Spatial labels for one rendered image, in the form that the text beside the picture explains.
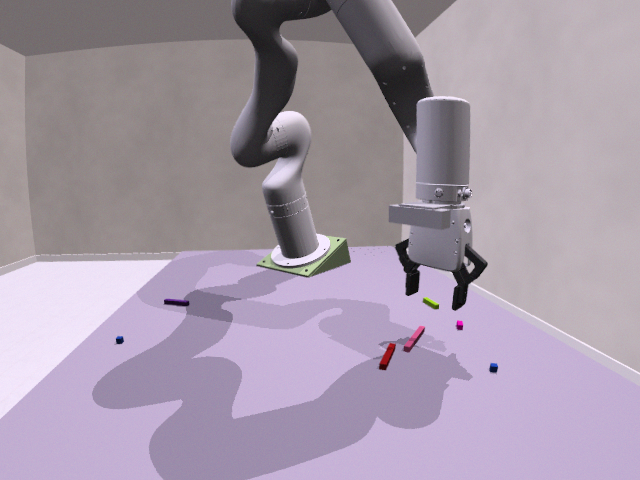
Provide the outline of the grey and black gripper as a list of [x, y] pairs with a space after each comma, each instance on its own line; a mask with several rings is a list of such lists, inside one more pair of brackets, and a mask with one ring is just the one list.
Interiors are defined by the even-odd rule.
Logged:
[[[406, 273], [407, 296], [419, 291], [420, 271], [417, 269], [420, 265], [452, 272], [457, 282], [452, 310], [458, 310], [466, 303], [468, 284], [480, 276], [488, 263], [471, 248], [470, 208], [461, 203], [444, 209], [451, 210], [450, 228], [438, 230], [411, 225], [409, 238], [396, 244], [395, 249]], [[471, 262], [475, 267], [469, 273], [466, 267]]]

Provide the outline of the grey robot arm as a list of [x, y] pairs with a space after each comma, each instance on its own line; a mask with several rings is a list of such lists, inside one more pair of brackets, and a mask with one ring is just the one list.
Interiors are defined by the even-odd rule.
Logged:
[[279, 243], [271, 254], [275, 265], [307, 266], [331, 248], [326, 236], [316, 234], [302, 180], [310, 126], [297, 112], [280, 113], [294, 89], [298, 55], [279, 32], [284, 21], [313, 18], [330, 10], [417, 154], [416, 198], [423, 200], [389, 205], [389, 222], [450, 228], [451, 210], [443, 208], [472, 196], [470, 104], [434, 96], [421, 49], [392, 0], [231, 0], [231, 10], [253, 44], [255, 71], [252, 94], [235, 124], [230, 148], [243, 167], [278, 159], [262, 184]]

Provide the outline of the purple rod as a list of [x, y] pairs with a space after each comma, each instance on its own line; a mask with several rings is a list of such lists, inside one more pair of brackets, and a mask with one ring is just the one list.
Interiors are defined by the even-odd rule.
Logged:
[[187, 300], [176, 300], [176, 299], [165, 299], [164, 304], [167, 305], [178, 305], [178, 306], [189, 306], [189, 301]]

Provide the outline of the lime green rod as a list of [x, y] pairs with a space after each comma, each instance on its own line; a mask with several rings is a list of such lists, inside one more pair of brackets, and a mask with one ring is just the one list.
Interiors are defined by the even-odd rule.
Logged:
[[429, 305], [430, 307], [432, 307], [433, 309], [439, 309], [439, 304], [432, 301], [431, 299], [425, 297], [423, 298], [423, 302], [427, 305]]

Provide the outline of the pink rod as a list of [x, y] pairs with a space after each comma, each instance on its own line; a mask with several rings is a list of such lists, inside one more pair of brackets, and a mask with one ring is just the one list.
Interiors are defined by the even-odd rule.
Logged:
[[419, 326], [415, 333], [411, 336], [411, 338], [404, 345], [404, 352], [410, 352], [414, 345], [417, 343], [419, 338], [425, 332], [425, 326]]

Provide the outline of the red rod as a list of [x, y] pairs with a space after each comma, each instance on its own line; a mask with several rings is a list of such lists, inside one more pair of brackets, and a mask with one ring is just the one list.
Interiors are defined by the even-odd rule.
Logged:
[[390, 362], [390, 360], [392, 358], [392, 355], [393, 355], [393, 353], [395, 351], [395, 346], [396, 346], [396, 344], [393, 344], [393, 343], [389, 344], [389, 346], [388, 346], [388, 348], [387, 348], [387, 350], [386, 350], [386, 352], [385, 352], [385, 354], [384, 354], [384, 356], [383, 356], [383, 358], [382, 358], [382, 360], [380, 362], [380, 365], [379, 365], [379, 369], [380, 370], [386, 370], [387, 369], [388, 364], [389, 364], [389, 362]]

